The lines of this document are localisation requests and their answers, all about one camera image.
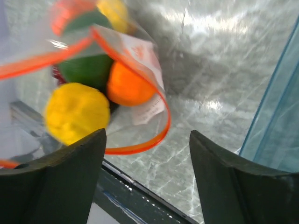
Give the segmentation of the purple grape bunch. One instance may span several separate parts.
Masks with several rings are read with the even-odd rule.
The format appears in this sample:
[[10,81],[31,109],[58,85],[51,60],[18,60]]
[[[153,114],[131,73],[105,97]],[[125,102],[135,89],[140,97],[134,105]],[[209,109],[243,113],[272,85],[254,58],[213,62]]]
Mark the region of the purple grape bunch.
[[66,83],[57,66],[52,66],[52,76],[57,80],[58,86]]

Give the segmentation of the yellow pear-shaped gourd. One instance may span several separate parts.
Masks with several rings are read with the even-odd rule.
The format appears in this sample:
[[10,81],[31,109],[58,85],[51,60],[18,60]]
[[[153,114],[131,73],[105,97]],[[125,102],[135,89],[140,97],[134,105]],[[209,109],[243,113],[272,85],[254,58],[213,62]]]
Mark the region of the yellow pear-shaped gourd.
[[68,146],[106,128],[109,107],[99,90],[80,83],[63,84],[52,92],[45,106],[44,124],[54,138]]

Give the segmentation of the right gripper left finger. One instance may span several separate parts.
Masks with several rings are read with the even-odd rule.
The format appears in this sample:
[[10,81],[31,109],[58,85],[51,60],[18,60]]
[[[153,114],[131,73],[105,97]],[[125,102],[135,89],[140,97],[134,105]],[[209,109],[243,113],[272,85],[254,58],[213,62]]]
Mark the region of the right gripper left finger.
[[44,157],[1,169],[1,223],[85,224],[106,142],[100,129]]

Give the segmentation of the clear zip top bag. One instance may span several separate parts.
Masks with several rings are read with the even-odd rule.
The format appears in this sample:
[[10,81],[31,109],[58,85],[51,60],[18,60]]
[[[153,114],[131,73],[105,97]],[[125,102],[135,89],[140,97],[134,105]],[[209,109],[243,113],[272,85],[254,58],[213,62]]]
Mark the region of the clear zip top bag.
[[157,46],[122,1],[57,0],[34,25],[1,38],[1,167],[99,129],[106,154],[138,154],[170,126]]

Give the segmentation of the orange mandarin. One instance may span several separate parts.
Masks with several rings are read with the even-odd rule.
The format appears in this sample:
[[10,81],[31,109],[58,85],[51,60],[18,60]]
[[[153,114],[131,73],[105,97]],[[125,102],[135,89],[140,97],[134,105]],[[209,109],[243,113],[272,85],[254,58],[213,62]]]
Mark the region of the orange mandarin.
[[155,90],[120,62],[114,62],[107,82],[108,98],[122,106],[138,106],[149,101]]

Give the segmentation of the green lime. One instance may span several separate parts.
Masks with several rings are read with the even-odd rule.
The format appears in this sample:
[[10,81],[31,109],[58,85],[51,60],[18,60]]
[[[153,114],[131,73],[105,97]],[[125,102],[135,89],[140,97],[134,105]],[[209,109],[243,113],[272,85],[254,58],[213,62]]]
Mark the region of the green lime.
[[[88,28],[93,24],[112,28],[108,18],[95,9],[82,13],[67,22],[61,35],[68,36],[74,31]],[[66,82],[81,83],[105,92],[113,62],[113,59],[105,54],[97,43],[93,42],[78,56],[59,63],[57,67]]]

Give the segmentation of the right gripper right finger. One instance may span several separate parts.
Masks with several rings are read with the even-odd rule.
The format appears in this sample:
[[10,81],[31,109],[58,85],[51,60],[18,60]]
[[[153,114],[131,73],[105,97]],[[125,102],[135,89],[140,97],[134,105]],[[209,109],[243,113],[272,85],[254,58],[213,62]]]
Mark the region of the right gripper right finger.
[[189,146],[205,223],[298,223],[298,173],[244,159],[196,130]]

